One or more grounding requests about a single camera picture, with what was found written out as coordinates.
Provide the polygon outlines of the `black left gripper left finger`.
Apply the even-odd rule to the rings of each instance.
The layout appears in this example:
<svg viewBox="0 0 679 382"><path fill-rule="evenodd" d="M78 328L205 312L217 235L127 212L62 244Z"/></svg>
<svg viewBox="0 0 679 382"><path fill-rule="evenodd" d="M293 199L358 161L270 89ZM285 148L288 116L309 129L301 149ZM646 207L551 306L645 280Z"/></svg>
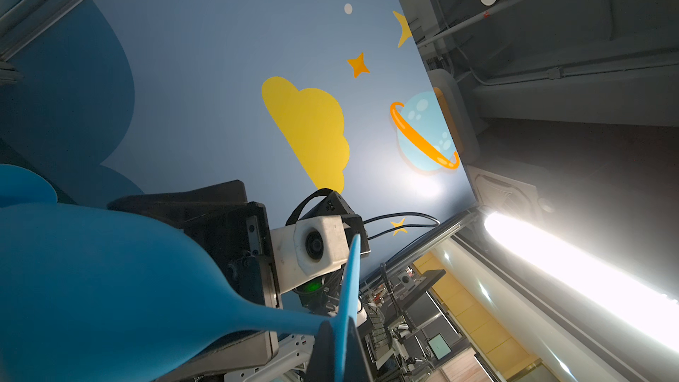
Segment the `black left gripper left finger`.
<svg viewBox="0 0 679 382"><path fill-rule="evenodd" d="M333 382L335 380L335 338L329 321L320 325L309 359L304 380L306 382Z"/></svg>

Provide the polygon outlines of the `blue wine glass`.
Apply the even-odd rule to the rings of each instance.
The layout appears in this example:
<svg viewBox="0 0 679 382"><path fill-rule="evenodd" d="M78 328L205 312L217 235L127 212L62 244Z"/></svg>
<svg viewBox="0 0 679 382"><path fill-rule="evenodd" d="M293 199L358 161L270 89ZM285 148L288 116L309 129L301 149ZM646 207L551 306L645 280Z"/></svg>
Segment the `blue wine glass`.
<svg viewBox="0 0 679 382"><path fill-rule="evenodd" d="M329 321L335 380L356 328L359 246L333 318L250 302L180 229L60 203L28 169L1 168L1 378L152 381L243 331L315 338Z"/></svg>

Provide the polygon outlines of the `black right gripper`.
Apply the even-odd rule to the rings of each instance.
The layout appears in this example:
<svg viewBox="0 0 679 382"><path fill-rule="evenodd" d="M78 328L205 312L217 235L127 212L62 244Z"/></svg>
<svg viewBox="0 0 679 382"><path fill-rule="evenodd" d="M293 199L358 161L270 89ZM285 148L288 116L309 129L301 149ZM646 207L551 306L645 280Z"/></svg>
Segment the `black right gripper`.
<svg viewBox="0 0 679 382"><path fill-rule="evenodd" d="M208 253L238 295L256 304L279 307L266 210L247 200L242 181L187 192L126 196L107 207L180 229ZM214 341L162 379L222 381L230 372L262 370L278 353L275 332L235 332Z"/></svg>

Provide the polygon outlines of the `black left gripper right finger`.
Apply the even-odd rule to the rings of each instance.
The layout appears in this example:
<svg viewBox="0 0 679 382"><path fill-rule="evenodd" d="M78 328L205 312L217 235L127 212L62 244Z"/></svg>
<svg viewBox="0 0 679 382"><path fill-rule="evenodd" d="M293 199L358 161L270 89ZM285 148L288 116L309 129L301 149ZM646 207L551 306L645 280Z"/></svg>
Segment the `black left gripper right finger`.
<svg viewBox="0 0 679 382"><path fill-rule="evenodd" d="M369 363L355 328L348 330L347 353L344 370L345 382L373 382Z"/></svg>

